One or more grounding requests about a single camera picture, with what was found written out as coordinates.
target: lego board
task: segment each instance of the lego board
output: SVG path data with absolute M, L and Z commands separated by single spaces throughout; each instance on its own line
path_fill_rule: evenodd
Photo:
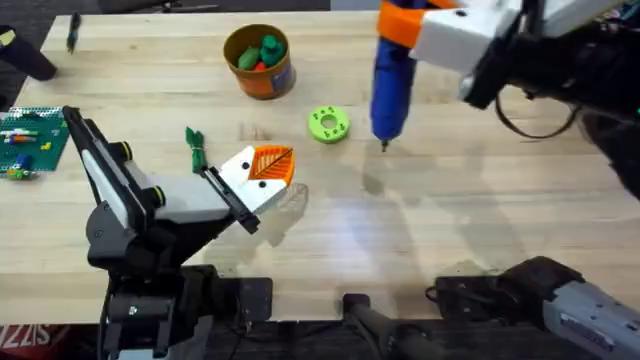
M 15 128 L 38 131 L 37 141 L 22 144 L 5 144 L 4 136 L 0 136 L 0 170 L 13 165 L 18 154 L 33 157 L 30 170 L 54 171 L 60 155 L 69 138 L 69 129 L 64 121 L 61 107 L 14 107 L 9 109 L 4 120 L 0 122 L 0 131 Z M 40 150 L 40 146 L 51 142 L 49 150 Z

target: wooden tabletop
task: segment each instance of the wooden tabletop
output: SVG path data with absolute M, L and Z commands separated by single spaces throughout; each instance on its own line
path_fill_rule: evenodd
M 72 105 L 148 171 L 188 176 L 185 126 L 221 164 L 247 144 L 296 152 L 286 201 L 254 236 L 234 226 L 189 263 L 275 282 L 273 318 L 332 319 L 345 292 L 396 317 L 437 317 L 434 277 L 497 273 L 546 255 L 640 308 L 640 204 L 578 129 L 532 142 L 493 111 L 456 100 L 458 77 L 426 64 L 404 134 L 387 153 L 370 131 L 373 12 L 84 16 L 76 52 L 58 17 L 44 53 L 57 78 L 25 83 L 18 106 Z M 222 57 L 234 29 L 269 23 L 289 37 L 297 82 L 285 97 L 245 96 Z M 567 110 L 504 96 L 520 126 L 550 132 Z M 308 134 L 317 106 L 341 106 L 348 139 Z M 0 324 L 97 322 L 106 274 L 84 236 L 94 207 L 73 144 L 35 182 L 0 182 Z

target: orange container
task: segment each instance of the orange container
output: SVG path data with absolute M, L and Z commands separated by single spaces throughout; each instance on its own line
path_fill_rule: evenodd
M 250 46 L 260 48 L 262 38 L 275 36 L 285 46 L 285 54 L 276 65 L 264 71 L 248 71 L 239 69 L 238 58 Z M 285 94 L 295 82 L 295 70 L 289 57 L 289 41 L 278 28 L 266 24 L 253 24 L 234 31 L 224 43 L 224 58 L 229 69 L 236 75 L 240 88 L 247 95 L 256 99 L 273 99 Z

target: red sign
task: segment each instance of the red sign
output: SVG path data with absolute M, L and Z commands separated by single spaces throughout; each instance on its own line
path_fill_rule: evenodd
M 22 359 L 53 359 L 57 345 L 68 331 L 67 325 L 0 326 L 0 352 Z

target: black object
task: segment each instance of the black object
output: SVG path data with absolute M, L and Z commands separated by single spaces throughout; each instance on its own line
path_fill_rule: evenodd
M 111 281 L 103 346 L 112 359 L 121 349 L 144 348 L 153 349 L 154 358 L 164 357 L 170 346 L 193 336 L 202 316 L 213 315 L 218 323 L 271 317 L 273 282 L 267 278 L 222 279 L 207 265 Z
M 471 360 L 465 351 L 450 351 L 431 340 L 422 327 L 405 321 L 391 320 L 371 309 L 365 294 L 345 294 L 342 298 L 343 321 L 353 323 L 379 359 Z
M 31 43 L 24 40 L 14 28 L 0 25 L 0 34 L 14 31 L 16 36 L 9 44 L 0 44 L 0 60 L 6 61 L 16 69 L 40 81 L 53 78 L 56 67 Z
M 96 208 L 87 221 L 88 261 L 109 273 L 100 330 L 98 358 L 117 358 L 122 349 L 152 348 L 154 357 L 193 336 L 202 316 L 217 322 L 265 321 L 271 317 L 273 283 L 268 278 L 221 279 L 213 266 L 182 264 L 235 221 L 249 232 L 259 224 L 218 175 L 203 168 L 205 178 L 229 205 L 220 219 L 200 223 L 174 223 L 155 218 L 165 201 L 160 188 L 142 189 L 125 162 L 132 156 L 126 142 L 108 143 L 95 123 L 83 119 L 76 108 L 63 108 L 69 133 L 83 159 L 91 155 L 102 174 L 89 174 Z M 102 201 L 96 181 L 108 183 L 124 205 L 122 209 Z
M 591 140 L 611 160 L 626 189 L 640 199 L 640 31 L 631 27 L 637 26 L 638 16 L 627 22 L 594 20 L 559 38 L 544 38 L 536 30 L 543 5 L 524 2 L 519 20 L 494 39 L 474 69 L 464 100 L 485 109 L 511 84 L 529 99 L 550 97 L 574 106 L 565 126 L 551 135 L 566 130 L 580 111 Z M 500 116 L 499 100 L 496 110 L 509 126 Z
M 582 275 L 554 260 L 538 256 L 499 276 L 438 277 L 426 290 L 445 320 L 529 322 L 545 330 L 543 302 L 556 298 L 555 290 Z
M 82 18 L 80 14 L 74 12 L 71 15 L 71 24 L 69 25 L 69 35 L 67 36 L 67 51 L 73 54 L 73 51 L 76 48 L 76 43 L 78 42 L 78 28 L 82 23 Z
M 551 97 L 610 117 L 640 120 L 634 91 L 640 80 L 640 33 L 624 24 L 593 21 L 559 38 L 544 38 L 535 30 L 542 24 L 541 6 L 526 1 L 520 20 L 493 41 L 465 101 L 484 109 L 511 84 L 530 99 Z
M 177 0 L 98 0 L 105 14 L 126 14 L 159 7 L 162 13 L 210 13 L 219 12 L 218 5 L 182 6 Z

